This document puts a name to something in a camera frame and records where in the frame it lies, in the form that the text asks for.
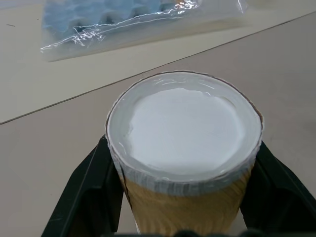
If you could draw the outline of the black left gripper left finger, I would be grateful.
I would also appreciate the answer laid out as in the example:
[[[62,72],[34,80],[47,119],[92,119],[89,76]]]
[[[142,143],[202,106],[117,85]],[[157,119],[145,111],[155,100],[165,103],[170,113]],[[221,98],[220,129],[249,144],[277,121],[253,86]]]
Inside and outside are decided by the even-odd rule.
[[[71,174],[49,221],[44,237],[112,237],[118,231],[123,188],[107,139]]]

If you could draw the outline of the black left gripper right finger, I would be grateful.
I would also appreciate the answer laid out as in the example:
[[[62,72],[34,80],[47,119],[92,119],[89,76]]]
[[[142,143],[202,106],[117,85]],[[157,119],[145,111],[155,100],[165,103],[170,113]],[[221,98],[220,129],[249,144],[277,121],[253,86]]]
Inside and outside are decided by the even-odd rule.
[[[256,156],[240,209],[246,227],[267,236],[316,235],[316,199],[265,144]]]

